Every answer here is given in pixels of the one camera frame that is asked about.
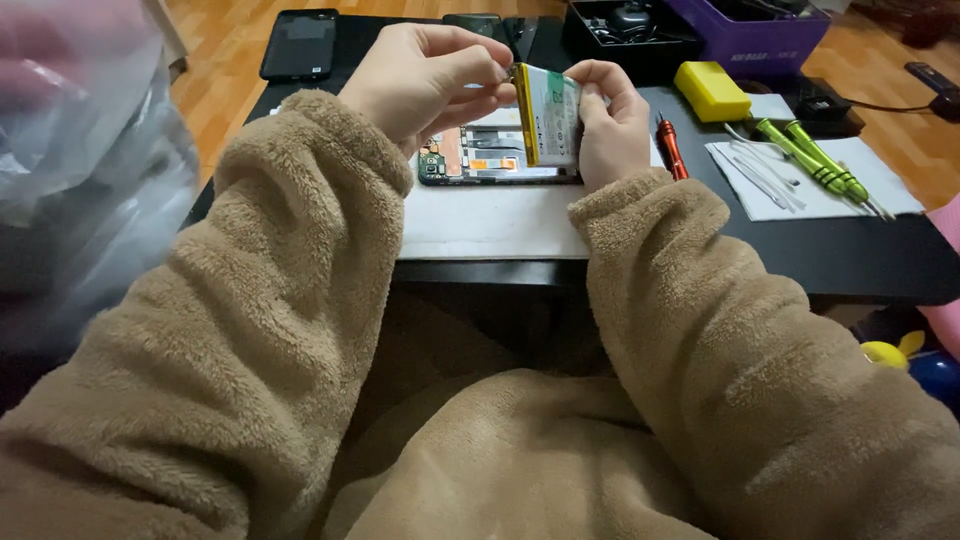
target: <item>black box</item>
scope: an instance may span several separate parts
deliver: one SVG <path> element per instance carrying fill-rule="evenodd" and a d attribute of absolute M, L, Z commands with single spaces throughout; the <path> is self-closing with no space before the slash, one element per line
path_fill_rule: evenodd
<path fill-rule="evenodd" d="M 649 43 L 625 43 L 606 45 L 600 42 L 588 27 L 593 17 L 608 19 L 615 8 L 625 5 L 625 0 L 583 0 L 570 2 L 566 7 L 562 43 L 573 61 L 596 59 L 620 64 L 635 86 L 670 84 L 677 69 L 685 61 L 700 58 L 704 41 L 700 36 L 661 0 L 649 3 L 651 24 L 659 32 L 680 38 L 659 38 Z"/>

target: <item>white mat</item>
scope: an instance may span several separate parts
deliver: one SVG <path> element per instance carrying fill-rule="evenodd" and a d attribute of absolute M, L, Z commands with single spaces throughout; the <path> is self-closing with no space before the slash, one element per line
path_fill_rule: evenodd
<path fill-rule="evenodd" d="M 651 161 L 663 166 L 651 138 Z M 582 185 L 430 187 L 417 180 L 407 196 L 400 258 L 587 258 L 566 217 Z"/>
<path fill-rule="evenodd" d="M 805 203 L 806 208 L 794 209 L 793 212 L 788 209 L 781 209 L 753 185 L 746 176 L 734 168 L 729 161 L 717 154 L 716 148 L 720 148 L 731 158 L 738 156 L 731 151 L 732 144 L 738 143 L 714 142 L 707 145 L 707 150 L 723 170 L 733 191 L 736 191 L 740 203 L 747 210 L 747 215 L 750 216 L 752 221 L 873 215 L 862 206 L 854 206 L 846 199 L 827 193 L 797 165 L 777 158 L 774 149 L 764 145 L 751 145 L 765 157 L 763 161 L 777 172 L 786 178 L 800 181 L 800 185 L 794 187 L 790 193 Z M 924 210 L 924 206 L 910 195 L 900 177 L 891 171 L 890 167 L 867 146 L 867 143 L 858 137 L 818 140 L 817 144 L 834 160 L 842 160 L 860 183 L 867 188 L 871 197 L 879 201 L 890 213 L 897 215 L 918 213 Z M 785 190 L 783 184 L 773 178 L 773 175 L 767 176 L 765 169 L 759 167 L 757 169 L 763 172 L 764 178 L 770 180 L 771 184 L 776 186 L 777 189 Z"/>

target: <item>black table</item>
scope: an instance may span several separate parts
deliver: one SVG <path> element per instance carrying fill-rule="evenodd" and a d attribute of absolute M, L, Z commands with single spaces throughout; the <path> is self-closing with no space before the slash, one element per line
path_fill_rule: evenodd
<path fill-rule="evenodd" d="M 247 121 L 301 88 L 339 92 L 386 25 L 432 19 L 343 15 L 340 18 L 333 72 L 318 83 L 270 84 Z M 563 71 L 571 62 L 560 45 L 563 22 L 542 18 L 527 61 Z M 820 306 L 879 304 L 931 306 L 960 297 L 960 257 L 932 223 L 921 215 L 904 215 L 893 223 L 875 218 L 805 219 L 752 222 L 713 163 L 704 144 L 729 140 L 718 126 L 703 125 L 673 88 L 638 88 L 651 110 L 662 110 L 680 134 L 681 153 L 692 177 L 700 179 L 731 208 L 723 233 L 749 242 L 769 272 L 796 280 Z M 198 199 L 187 223 L 206 215 L 213 201 L 212 183 Z M 457 282 L 501 285 L 583 287 L 583 260 L 414 261 L 396 265 L 396 282 Z"/>

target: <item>yellow box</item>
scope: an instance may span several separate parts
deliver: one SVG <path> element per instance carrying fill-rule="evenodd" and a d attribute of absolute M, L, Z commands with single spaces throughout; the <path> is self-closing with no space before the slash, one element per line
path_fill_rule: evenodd
<path fill-rule="evenodd" d="M 673 84 L 701 122 L 730 122 L 750 114 L 750 98 L 715 61 L 685 61 Z"/>

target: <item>red screwdriver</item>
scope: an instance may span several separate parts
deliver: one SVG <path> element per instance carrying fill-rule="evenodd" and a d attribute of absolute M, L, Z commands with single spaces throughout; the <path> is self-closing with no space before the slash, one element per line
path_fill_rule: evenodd
<path fill-rule="evenodd" d="M 663 119 L 663 113 L 659 110 L 657 120 L 657 145 L 660 147 L 661 154 L 667 158 L 666 168 L 673 174 L 673 180 L 683 180 L 689 178 L 686 174 L 686 165 L 684 159 L 680 157 L 680 148 L 677 146 L 677 132 L 673 129 L 673 124 L 669 120 Z"/>

